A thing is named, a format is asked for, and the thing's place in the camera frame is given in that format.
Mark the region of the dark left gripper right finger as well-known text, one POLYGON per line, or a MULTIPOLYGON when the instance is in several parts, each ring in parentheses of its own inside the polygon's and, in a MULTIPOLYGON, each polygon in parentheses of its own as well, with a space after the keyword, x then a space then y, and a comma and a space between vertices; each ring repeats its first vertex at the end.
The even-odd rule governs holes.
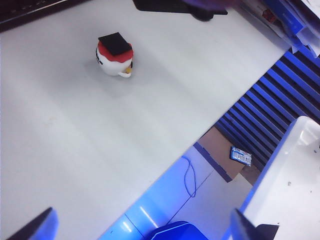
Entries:
POLYGON ((279 225, 254 226, 237 208, 230 215, 230 230, 233 240, 273 240, 279 225))

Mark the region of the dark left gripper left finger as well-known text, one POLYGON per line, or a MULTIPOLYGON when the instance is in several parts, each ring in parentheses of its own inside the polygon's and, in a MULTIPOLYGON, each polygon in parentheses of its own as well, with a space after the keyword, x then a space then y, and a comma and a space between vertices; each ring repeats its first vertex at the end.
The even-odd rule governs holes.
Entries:
POLYGON ((7 238, 7 240, 54 240, 59 219, 57 211, 48 207, 30 222, 7 238))

